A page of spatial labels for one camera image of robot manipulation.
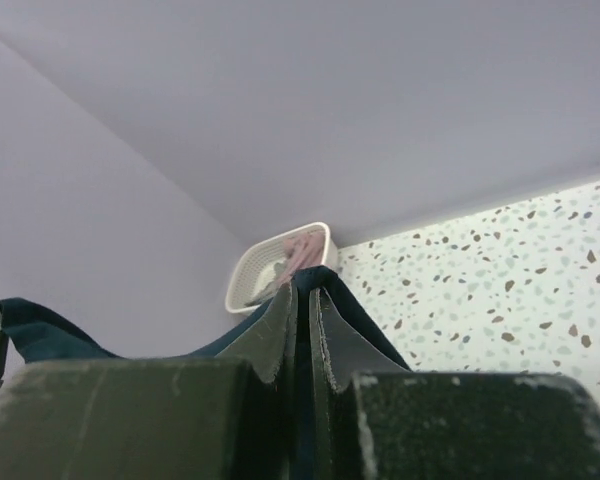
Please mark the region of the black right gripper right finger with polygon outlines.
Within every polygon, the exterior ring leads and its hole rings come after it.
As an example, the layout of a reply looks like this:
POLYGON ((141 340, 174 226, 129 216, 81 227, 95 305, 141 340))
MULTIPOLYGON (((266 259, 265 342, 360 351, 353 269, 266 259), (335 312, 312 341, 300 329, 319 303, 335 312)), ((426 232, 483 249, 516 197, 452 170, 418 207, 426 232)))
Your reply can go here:
POLYGON ((319 479, 600 479, 600 410, 555 375, 410 372, 309 297, 319 479))

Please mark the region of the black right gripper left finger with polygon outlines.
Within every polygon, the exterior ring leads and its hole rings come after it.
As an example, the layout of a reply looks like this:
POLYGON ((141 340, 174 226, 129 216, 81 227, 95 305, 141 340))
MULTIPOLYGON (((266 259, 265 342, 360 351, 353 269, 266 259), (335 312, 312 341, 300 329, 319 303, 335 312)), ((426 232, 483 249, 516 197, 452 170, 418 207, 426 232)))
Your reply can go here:
POLYGON ((0 391, 0 479, 286 479, 297 294, 210 358, 46 361, 0 391))

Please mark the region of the navy maroon tank top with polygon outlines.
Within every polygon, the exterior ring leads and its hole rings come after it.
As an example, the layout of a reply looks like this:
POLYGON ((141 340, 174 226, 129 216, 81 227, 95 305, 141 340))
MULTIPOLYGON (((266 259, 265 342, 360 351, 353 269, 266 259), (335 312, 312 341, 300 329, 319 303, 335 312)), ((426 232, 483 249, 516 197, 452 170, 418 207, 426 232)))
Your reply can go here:
MULTIPOLYGON (((291 285, 296 288, 299 300, 294 368, 295 413, 299 425, 295 428, 297 437, 290 477, 312 479, 315 416, 308 326, 310 292, 325 289, 341 317, 354 330, 396 365, 405 370, 409 366, 335 271, 324 266, 299 270, 294 273, 291 285)), ((0 313, 2 332, 9 337, 27 363, 116 356, 69 320, 24 298, 0 300, 0 313)))

